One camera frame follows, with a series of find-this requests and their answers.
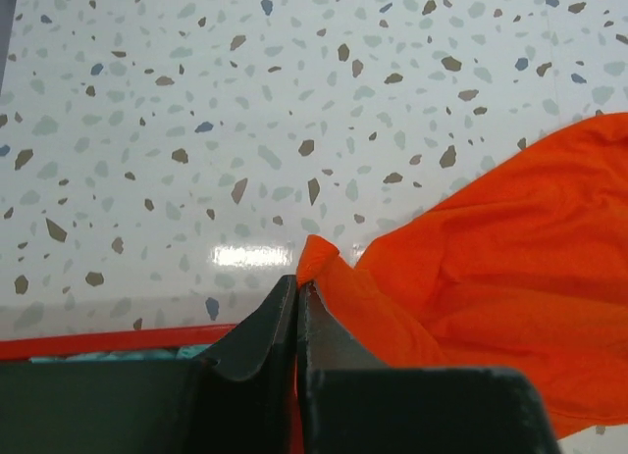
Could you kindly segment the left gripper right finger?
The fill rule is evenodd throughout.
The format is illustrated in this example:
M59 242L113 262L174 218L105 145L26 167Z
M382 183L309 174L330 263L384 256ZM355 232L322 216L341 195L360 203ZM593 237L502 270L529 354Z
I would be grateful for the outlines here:
M297 390L307 453L557 453L541 397L495 367L395 369L298 296Z

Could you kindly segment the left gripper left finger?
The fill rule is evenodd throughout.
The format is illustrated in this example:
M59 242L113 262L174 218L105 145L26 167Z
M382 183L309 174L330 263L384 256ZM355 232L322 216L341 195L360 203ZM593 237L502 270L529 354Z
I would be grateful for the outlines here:
M5 363L5 453L286 453L296 282L184 359Z

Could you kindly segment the orange t shirt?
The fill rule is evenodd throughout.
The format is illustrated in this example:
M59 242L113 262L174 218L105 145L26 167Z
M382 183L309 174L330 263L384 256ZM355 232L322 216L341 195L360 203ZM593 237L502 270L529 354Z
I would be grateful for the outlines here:
M308 237L299 284L383 362L503 366L556 433L627 421L627 117L556 131L349 265Z

